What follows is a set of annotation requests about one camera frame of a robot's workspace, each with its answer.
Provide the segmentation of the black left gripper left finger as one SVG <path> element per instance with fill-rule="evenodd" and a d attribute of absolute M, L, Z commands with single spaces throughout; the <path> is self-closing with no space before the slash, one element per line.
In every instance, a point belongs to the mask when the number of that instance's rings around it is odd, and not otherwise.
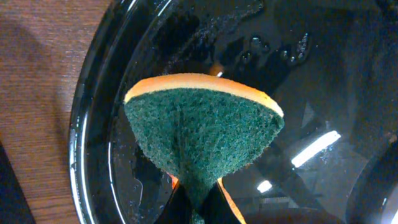
<path fill-rule="evenodd" d="M 191 217 L 190 199 L 186 195 L 185 188 L 178 182 L 154 224 L 189 224 Z"/>

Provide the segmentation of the green yellow sponge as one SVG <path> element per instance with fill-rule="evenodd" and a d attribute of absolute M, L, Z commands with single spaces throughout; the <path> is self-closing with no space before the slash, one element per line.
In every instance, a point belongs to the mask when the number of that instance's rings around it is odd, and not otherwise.
<path fill-rule="evenodd" d="M 221 180 L 255 161 L 284 127 L 271 97 L 227 78 L 176 73 L 137 82 L 124 111 L 144 155 L 185 188 L 193 212 L 218 182 L 244 222 Z"/>

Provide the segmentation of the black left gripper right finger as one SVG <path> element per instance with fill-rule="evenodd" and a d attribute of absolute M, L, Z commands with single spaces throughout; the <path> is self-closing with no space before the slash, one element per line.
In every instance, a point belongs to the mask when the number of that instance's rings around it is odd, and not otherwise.
<path fill-rule="evenodd" d="M 208 192 L 198 214 L 204 219 L 205 224 L 241 224 L 218 182 Z"/>

